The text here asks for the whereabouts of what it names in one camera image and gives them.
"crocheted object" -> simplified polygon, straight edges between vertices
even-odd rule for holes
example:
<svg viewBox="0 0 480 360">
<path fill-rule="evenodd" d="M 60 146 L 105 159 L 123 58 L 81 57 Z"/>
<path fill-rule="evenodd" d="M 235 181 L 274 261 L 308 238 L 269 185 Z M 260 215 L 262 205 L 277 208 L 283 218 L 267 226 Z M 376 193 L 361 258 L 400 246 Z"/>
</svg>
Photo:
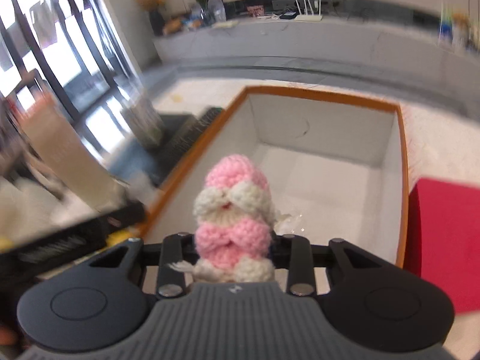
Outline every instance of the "crocheted object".
<svg viewBox="0 0 480 360">
<path fill-rule="evenodd" d="M 265 175 L 247 157 L 231 155 L 212 168 L 193 213 L 200 259 L 195 266 L 180 262 L 174 269 L 192 273 L 195 281 L 274 280 L 267 255 L 275 210 Z"/>
</svg>

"open box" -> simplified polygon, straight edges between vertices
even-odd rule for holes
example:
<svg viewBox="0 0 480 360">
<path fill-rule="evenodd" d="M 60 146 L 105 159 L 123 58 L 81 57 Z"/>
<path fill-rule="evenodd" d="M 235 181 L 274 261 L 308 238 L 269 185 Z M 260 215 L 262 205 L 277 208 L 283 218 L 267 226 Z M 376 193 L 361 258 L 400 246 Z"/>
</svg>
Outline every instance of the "open box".
<svg viewBox="0 0 480 360">
<path fill-rule="evenodd" d="M 147 243 L 194 232 L 193 202 L 230 154 L 265 173 L 277 210 L 312 244 L 344 238 L 403 265 L 407 153 L 398 105 L 341 93 L 246 87 L 164 184 L 143 226 Z"/>
</svg>

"pink yarn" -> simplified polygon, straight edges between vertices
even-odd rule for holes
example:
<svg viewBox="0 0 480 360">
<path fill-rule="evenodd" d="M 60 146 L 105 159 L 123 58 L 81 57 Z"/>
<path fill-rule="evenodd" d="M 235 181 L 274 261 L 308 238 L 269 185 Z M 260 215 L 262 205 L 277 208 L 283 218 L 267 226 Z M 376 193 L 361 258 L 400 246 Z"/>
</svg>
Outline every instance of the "pink yarn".
<svg viewBox="0 0 480 360">
<path fill-rule="evenodd" d="M 253 259 L 267 256 L 270 242 L 268 225 L 249 217 L 230 227 L 203 223 L 195 232 L 198 254 L 219 269 L 232 269 L 243 256 Z"/>
<path fill-rule="evenodd" d="M 232 188 L 241 181 L 251 181 L 264 191 L 270 193 L 265 175 L 255 165 L 240 154 L 224 157 L 205 178 L 206 187 Z"/>
</svg>

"red object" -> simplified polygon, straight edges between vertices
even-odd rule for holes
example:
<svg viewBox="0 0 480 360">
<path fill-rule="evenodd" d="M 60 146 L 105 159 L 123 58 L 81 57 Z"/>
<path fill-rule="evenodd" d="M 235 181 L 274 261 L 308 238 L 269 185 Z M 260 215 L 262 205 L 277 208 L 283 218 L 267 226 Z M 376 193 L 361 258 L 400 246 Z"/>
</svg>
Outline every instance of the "red object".
<svg viewBox="0 0 480 360">
<path fill-rule="evenodd" d="M 422 178 L 409 198 L 404 268 L 437 285 L 455 312 L 480 310 L 480 190 Z"/>
</svg>

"pink and white crochet item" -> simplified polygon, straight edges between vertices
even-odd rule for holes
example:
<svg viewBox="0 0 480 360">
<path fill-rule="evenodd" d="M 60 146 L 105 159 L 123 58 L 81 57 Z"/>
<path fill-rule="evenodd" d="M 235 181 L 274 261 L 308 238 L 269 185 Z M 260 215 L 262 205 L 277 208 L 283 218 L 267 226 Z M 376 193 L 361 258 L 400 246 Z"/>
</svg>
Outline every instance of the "pink and white crochet item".
<svg viewBox="0 0 480 360">
<path fill-rule="evenodd" d="M 265 175 L 247 157 L 234 154 L 213 167 L 193 213 L 200 259 L 191 269 L 184 262 L 175 269 L 191 272 L 195 281 L 274 280 L 267 254 L 275 210 Z"/>
</svg>

